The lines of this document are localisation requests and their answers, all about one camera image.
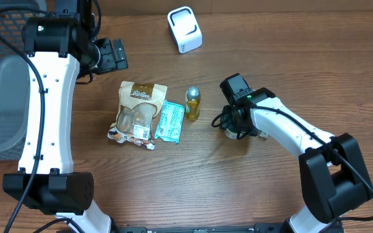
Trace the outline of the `green lidded jar with tissues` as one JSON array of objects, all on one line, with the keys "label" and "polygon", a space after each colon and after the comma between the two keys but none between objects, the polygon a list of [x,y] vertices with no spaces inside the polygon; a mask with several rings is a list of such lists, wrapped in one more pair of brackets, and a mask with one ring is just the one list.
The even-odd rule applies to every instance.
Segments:
[{"label": "green lidded jar with tissues", "polygon": [[234,139],[234,140],[236,140],[237,137],[240,136],[240,132],[237,132],[237,131],[234,130],[234,129],[229,129],[229,128],[227,128],[227,129],[225,129],[225,135],[226,135],[228,138],[230,138],[230,139]]}]

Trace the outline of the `small teal tissue pack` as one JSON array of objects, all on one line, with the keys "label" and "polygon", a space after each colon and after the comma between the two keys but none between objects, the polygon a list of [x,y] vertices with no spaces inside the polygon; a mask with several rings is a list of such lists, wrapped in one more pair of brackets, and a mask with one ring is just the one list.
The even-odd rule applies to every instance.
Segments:
[{"label": "small teal tissue pack", "polygon": [[270,138],[270,136],[267,133],[263,132],[263,131],[259,131],[258,136],[261,137],[261,138],[263,138],[263,139],[266,139],[266,140]]}]

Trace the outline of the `yellow liquid bottle silver cap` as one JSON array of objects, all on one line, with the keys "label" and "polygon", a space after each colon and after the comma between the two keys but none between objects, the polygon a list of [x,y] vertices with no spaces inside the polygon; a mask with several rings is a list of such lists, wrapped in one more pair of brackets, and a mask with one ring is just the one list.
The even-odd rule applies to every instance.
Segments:
[{"label": "yellow liquid bottle silver cap", "polygon": [[187,89],[185,94],[185,116],[191,121],[195,121],[199,117],[199,105],[201,101],[201,94],[197,87],[191,86]]}]

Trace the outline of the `brown snack wrapper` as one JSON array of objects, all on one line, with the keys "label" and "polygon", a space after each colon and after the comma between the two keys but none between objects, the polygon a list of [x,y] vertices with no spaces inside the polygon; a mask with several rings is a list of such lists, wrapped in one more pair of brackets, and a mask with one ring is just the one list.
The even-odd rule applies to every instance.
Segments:
[{"label": "brown snack wrapper", "polygon": [[130,142],[154,150],[152,123],[163,107],[166,92],[165,85],[123,81],[119,88],[116,120],[107,137],[119,144]]}]

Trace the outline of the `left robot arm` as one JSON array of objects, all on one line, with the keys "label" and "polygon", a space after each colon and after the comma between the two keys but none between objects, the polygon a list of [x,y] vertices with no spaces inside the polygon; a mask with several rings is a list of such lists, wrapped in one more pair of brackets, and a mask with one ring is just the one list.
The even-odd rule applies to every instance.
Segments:
[{"label": "left robot arm", "polygon": [[93,175],[74,170],[71,152],[79,79],[127,67],[110,40],[98,38],[98,7],[96,1],[57,1],[53,12],[34,9],[23,27],[19,54],[29,67],[27,133],[17,172],[3,177],[3,190],[18,206],[52,216],[73,232],[118,231],[93,199]]}]

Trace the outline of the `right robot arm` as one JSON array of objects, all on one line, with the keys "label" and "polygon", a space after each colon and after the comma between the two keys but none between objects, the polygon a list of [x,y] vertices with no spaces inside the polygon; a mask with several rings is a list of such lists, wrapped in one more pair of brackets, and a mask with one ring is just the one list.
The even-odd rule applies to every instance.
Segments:
[{"label": "right robot arm", "polygon": [[252,232],[343,232],[346,216],[373,199],[357,140],[335,136],[290,111],[269,89],[252,89],[236,73],[220,83],[228,104],[212,121],[230,137],[272,137],[299,162],[304,207],[283,223],[257,223]]}]

